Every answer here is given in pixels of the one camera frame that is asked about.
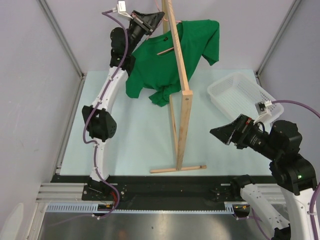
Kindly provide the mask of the green t shirt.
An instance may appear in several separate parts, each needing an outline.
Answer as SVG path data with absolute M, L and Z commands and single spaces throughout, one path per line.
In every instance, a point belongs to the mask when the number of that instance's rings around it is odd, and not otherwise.
M 177 24 L 187 78 L 194 74 L 201 58 L 214 65 L 220 57 L 220 24 L 216 20 L 182 21 Z M 145 40 L 134 52 L 136 58 L 132 73 L 125 83 L 129 98 L 137 99 L 141 91 L 152 89 L 150 101 L 163 107 L 170 95 L 180 92 L 180 78 L 171 32 Z

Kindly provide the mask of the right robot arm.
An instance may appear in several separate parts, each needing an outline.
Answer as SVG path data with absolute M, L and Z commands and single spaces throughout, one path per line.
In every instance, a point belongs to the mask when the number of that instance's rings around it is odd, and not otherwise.
M 252 217 L 265 224 L 272 240 L 320 238 L 316 171 L 299 153 L 303 137 L 295 123 L 277 120 L 266 132 L 252 118 L 241 114 L 230 124 L 211 129 L 210 134 L 225 145 L 234 144 L 239 150 L 251 148 L 270 160 L 269 169 L 284 196 L 289 219 L 262 196 L 247 174 L 232 179 L 230 194 L 235 200 L 249 204 Z

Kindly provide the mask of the pink wire hanger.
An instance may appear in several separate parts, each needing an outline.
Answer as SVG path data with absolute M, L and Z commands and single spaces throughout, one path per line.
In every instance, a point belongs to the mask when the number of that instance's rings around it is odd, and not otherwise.
M 157 10 L 160 11 L 160 7 L 159 7 L 159 5 L 158 5 L 157 0 L 154 0 L 154 2 L 155 2 L 155 4 L 156 4 Z M 163 2 L 163 3 L 162 3 L 162 11 L 163 11 L 163 12 L 165 11 L 165 10 L 164 10 L 164 9 L 165 9 L 165 6 L 166 6 L 166 3 Z M 164 33 L 166 33 L 166 32 L 168 31 L 168 30 L 167 30 L 167 27 L 169 26 L 168 23 L 169 23 L 169 18 L 168 18 L 168 17 L 166 18 L 166 17 L 164 16 L 164 17 L 162 18 L 161 22 L 158 24 L 158 25 L 162 24 L 162 26 L 163 26 L 163 32 L 164 32 Z M 169 51 L 171 51 L 171 50 L 173 50 L 173 49 L 174 49 L 174 47 L 168 48 L 168 49 L 166 49 L 166 50 L 164 50 L 164 51 L 161 51 L 161 52 L 157 53 L 157 55 L 164 54 L 164 53 L 169 52 Z

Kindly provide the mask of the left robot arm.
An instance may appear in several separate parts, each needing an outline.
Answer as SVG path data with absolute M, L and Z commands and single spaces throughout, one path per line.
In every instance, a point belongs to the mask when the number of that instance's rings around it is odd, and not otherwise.
M 111 50 L 108 76 L 96 99 L 90 106 L 83 106 L 81 113 L 84 120 L 82 132 L 85 144 L 93 144 L 93 167 L 87 183 L 88 192 L 98 199 L 105 200 L 117 190 L 107 183 L 109 173 L 104 163 L 104 153 L 114 137 L 117 123 L 112 117 L 112 108 L 121 85 L 133 71 L 136 58 L 133 51 L 143 36 L 150 36 L 162 21 L 165 13 L 131 14 L 119 12 L 129 19 L 129 26 L 122 23 L 110 32 Z

